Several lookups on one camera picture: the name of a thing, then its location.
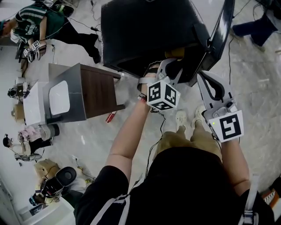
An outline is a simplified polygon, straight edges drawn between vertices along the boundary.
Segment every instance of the striped shirt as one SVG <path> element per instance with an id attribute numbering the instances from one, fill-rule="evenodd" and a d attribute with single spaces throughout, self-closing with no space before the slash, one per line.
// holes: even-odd
<path id="1" fill-rule="evenodd" d="M 15 19 L 18 22 L 18 26 L 13 30 L 14 35 L 18 36 L 25 43 L 31 38 L 39 40 L 40 23 L 44 16 L 47 17 L 46 36 L 55 33 L 64 24 L 64 17 L 62 15 L 37 5 L 30 5 L 24 7 L 16 14 Z"/>

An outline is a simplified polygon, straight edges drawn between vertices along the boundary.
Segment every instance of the marble floor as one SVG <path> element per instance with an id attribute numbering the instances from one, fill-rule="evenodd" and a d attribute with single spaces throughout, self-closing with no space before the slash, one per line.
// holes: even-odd
<path id="1" fill-rule="evenodd" d="M 239 12 L 247 1 L 237 0 L 234 14 Z M 106 2 L 108 0 L 97 0 L 94 7 L 96 19 L 100 17 L 101 5 Z M 211 32 L 223 1 L 197 0 L 194 3 Z M 233 19 L 233 24 L 252 21 L 252 9 L 255 4 L 256 1 L 251 0 Z M 94 21 L 90 9 L 90 1 L 81 0 L 73 18 L 88 26 L 96 26 L 100 20 Z M 255 18 L 262 15 L 260 8 L 257 8 L 255 12 Z M 71 23 L 81 33 L 91 32 L 79 23 L 74 21 Z M 226 80 L 229 80 L 228 44 L 230 40 L 231 37 L 228 37 L 221 60 L 211 69 Z M 52 63 L 53 59 L 54 63 L 60 65 L 73 66 L 80 62 L 106 69 L 102 65 L 95 65 L 92 58 L 88 57 L 86 51 L 80 46 L 67 45 L 55 40 L 48 42 L 55 45 L 55 55 L 53 57 L 52 46 L 48 46 L 46 55 L 39 62 L 33 62 L 30 65 L 27 72 L 27 78 L 30 81 L 48 81 L 48 63 Z M 251 44 L 247 36 L 243 41 L 234 39 L 230 50 L 231 87 L 243 110 L 244 117 L 245 135 L 241 138 L 241 146 L 251 172 L 260 175 L 260 191 L 267 188 L 281 173 L 281 56 L 275 54 L 275 50 L 281 47 L 280 43 L 281 35 L 273 34 L 265 43 L 266 52 L 261 53 Z M 96 43 L 96 46 L 101 50 L 101 43 Z M 78 163 L 86 167 L 89 174 L 97 176 L 105 164 L 118 130 L 137 100 L 136 86 L 136 78 L 122 74 L 122 79 L 116 83 L 116 95 L 118 103 L 126 103 L 126 109 L 118 111 L 111 123 L 106 123 L 108 115 L 103 115 L 83 122 L 60 124 L 61 134 L 54 139 L 53 146 L 46 148 L 44 156 L 57 162 L 61 167 L 75 167 L 76 163 L 72 159 L 72 155 L 75 155 L 79 158 Z M 198 85 L 188 87 L 180 84 L 177 88 L 181 92 L 178 108 L 187 111 L 190 123 L 196 107 L 202 104 Z M 165 131 L 175 131 L 175 114 L 175 110 L 166 112 Z M 161 123 L 160 115 L 148 116 L 133 160 L 132 183 L 145 171 L 149 149 L 161 136 L 159 130 Z M 189 127 L 186 132 L 187 137 L 190 137 L 191 133 L 192 129 Z"/>

